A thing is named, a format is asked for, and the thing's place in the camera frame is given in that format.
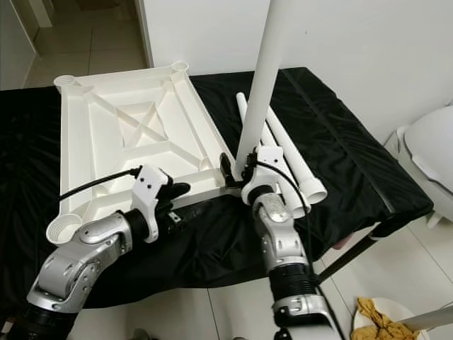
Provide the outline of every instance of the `white pole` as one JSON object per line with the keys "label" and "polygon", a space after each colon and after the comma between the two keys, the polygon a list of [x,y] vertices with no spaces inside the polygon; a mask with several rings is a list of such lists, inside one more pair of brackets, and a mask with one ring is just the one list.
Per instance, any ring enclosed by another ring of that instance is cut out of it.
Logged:
{"label": "white pole", "polygon": [[285,38],[290,27],[290,14],[294,0],[270,0],[268,17],[261,40],[260,53],[250,92],[249,104],[244,120],[234,176],[242,179],[247,154],[258,146],[263,133],[266,112],[274,89],[275,78],[285,48]]}
{"label": "white pole", "polygon": [[299,183],[301,192],[305,194],[310,204],[321,202],[327,196],[326,188],[324,188],[321,181],[313,175],[309,166],[306,165],[299,150],[292,142],[291,137],[287,134],[285,128],[278,120],[271,107],[269,107],[266,119],[278,145],[283,148],[285,159]]}
{"label": "white pole", "polygon": [[[239,113],[241,114],[241,120],[244,121],[244,119],[246,117],[246,111],[247,111],[246,97],[244,96],[244,94],[242,92],[239,92],[236,94],[236,100],[238,102]],[[263,130],[263,135],[261,136],[261,141],[263,142],[263,145],[265,145],[266,147],[277,147],[278,146],[276,141],[274,140],[274,137],[272,136],[272,133],[270,133],[270,130],[266,123],[264,124],[264,130]],[[286,162],[284,162],[284,164],[282,165],[282,170],[293,182],[295,182]],[[304,217],[305,216],[304,206],[302,205],[302,202],[300,201],[300,198],[294,191],[293,187],[281,176],[278,176],[277,182],[278,182],[278,186],[280,187],[280,190],[282,191],[282,195],[283,195],[283,198],[285,199],[286,206],[288,207],[289,210],[292,211],[294,218]],[[303,193],[301,193],[301,194],[302,194],[302,198],[304,199],[304,201],[306,203],[306,207],[307,207],[308,211],[310,211],[311,206],[308,203],[308,200],[305,198]]]}

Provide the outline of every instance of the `tiled floor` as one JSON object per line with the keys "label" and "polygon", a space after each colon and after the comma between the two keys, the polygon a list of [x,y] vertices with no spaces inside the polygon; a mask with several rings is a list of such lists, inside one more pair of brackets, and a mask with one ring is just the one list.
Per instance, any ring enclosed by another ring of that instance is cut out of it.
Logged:
{"label": "tiled floor", "polygon": [[51,86],[63,75],[84,76],[147,67],[136,20],[115,9],[80,11],[74,1],[56,1],[54,27],[35,37],[39,57],[26,87]]}
{"label": "tiled floor", "polygon": [[[366,233],[357,233],[346,249]],[[325,281],[323,290],[343,333],[348,337],[352,330],[357,296],[395,299],[416,314],[453,301],[452,245],[451,222],[429,230],[425,218],[420,218]],[[320,272],[346,249],[329,251],[315,263],[315,270]],[[96,335],[123,340],[137,327],[160,340],[272,339],[276,330],[272,301],[267,279],[224,288],[172,290],[131,305],[83,311],[70,339]],[[451,334],[453,324],[429,332],[431,340],[448,340]]]}

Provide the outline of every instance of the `black cable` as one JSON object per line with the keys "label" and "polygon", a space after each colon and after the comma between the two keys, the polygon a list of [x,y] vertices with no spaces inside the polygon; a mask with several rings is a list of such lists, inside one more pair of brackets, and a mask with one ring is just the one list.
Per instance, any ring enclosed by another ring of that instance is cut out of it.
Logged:
{"label": "black cable", "polygon": [[294,191],[296,192],[297,196],[299,196],[299,199],[300,199],[300,201],[302,203],[302,207],[304,209],[305,217],[306,217],[306,219],[305,219],[306,231],[308,233],[308,240],[307,240],[307,248],[308,248],[307,250],[308,250],[308,252],[307,252],[306,257],[307,257],[308,262],[309,262],[310,274],[311,274],[311,277],[313,278],[313,282],[315,283],[315,286],[318,288],[320,294],[323,296],[324,300],[326,301],[327,308],[328,308],[329,312],[331,313],[331,316],[332,316],[332,319],[333,319],[333,323],[337,327],[337,330],[338,330],[338,333],[340,333],[341,339],[345,340],[345,335],[343,334],[343,331],[340,328],[340,323],[338,322],[338,319],[337,319],[337,317],[335,315],[335,312],[333,311],[333,308],[332,308],[331,304],[329,303],[329,301],[327,300],[326,295],[324,294],[323,290],[321,289],[321,285],[319,283],[319,280],[316,279],[317,275],[314,273],[313,261],[311,259],[311,254],[312,254],[312,252],[311,252],[311,223],[310,223],[310,219],[309,219],[309,209],[306,206],[305,200],[302,197],[302,194],[300,193],[299,188],[297,188],[297,186],[294,183],[294,181],[287,174],[285,174],[282,170],[280,170],[279,168],[276,168],[275,166],[272,166],[272,165],[267,164],[267,163],[263,163],[261,161],[257,161],[256,164],[259,165],[259,166],[262,166],[264,168],[268,168],[269,170],[272,170],[272,171],[276,172],[277,174],[281,175],[281,177],[283,177],[286,180],[286,182],[288,182],[290,184],[290,186],[294,189]]}
{"label": "black cable", "polygon": [[86,189],[91,188],[93,186],[97,186],[98,184],[101,184],[101,183],[104,183],[104,182],[108,182],[108,181],[111,181],[113,179],[118,179],[118,178],[126,176],[126,175],[131,175],[131,176],[134,176],[135,178],[137,178],[137,176],[140,173],[140,170],[142,170],[142,166],[139,166],[138,168],[133,168],[133,169],[121,171],[121,172],[118,172],[116,174],[108,175],[108,176],[105,176],[105,177],[102,177],[102,178],[98,178],[98,179],[96,179],[94,181],[85,183],[82,186],[78,186],[77,188],[74,188],[74,189],[64,193],[61,196],[58,196],[57,198],[55,198],[52,202],[50,202],[46,206],[46,208],[42,211],[40,217],[38,218],[38,221],[37,221],[36,226],[35,226],[35,249],[34,249],[35,250],[35,277],[38,276],[39,271],[40,271],[40,259],[39,259],[39,257],[40,257],[40,225],[41,225],[41,222],[43,222],[43,219],[44,219],[45,214],[47,213],[47,211],[49,211],[49,209],[52,206],[54,206],[55,204],[57,204],[58,202],[66,199],[66,198],[68,198],[68,197],[70,197],[72,195],[75,195],[76,193],[80,193],[83,190],[86,190]]}

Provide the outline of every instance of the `yellow object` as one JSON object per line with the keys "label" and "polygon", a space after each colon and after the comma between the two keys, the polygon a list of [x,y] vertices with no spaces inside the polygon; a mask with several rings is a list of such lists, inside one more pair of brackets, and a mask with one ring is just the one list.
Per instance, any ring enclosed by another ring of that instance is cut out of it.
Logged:
{"label": "yellow object", "polygon": [[354,330],[352,340],[416,340],[419,331],[411,331],[400,322],[392,322],[389,317],[376,310],[374,302],[365,297],[357,299],[357,308],[361,315],[371,319],[374,326]]}

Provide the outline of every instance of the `black cloth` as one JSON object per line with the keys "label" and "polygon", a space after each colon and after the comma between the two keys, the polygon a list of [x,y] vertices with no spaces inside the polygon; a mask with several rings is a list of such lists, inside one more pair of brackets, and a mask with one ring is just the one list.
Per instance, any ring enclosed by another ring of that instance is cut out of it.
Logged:
{"label": "black cloth", "polygon": [[[192,76],[191,80],[236,153],[241,121],[235,94],[248,96],[251,72]],[[53,250],[38,221],[59,193],[60,96],[53,87],[1,92],[2,313],[25,300],[33,277],[35,227],[41,261]],[[281,70],[271,103],[325,187],[313,206],[313,255],[319,259],[350,233],[381,222],[384,237],[432,210],[432,202],[336,95],[308,69]],[[141,300],[177,287],[213,288],[265,275],[250,208],[224,196],[178,211],[187,229],[170,239],[134,246],[100,276],[86,307]],[[46,213],[48,222],[57,207]],[[296,221],[303,242],[304,219]]]}

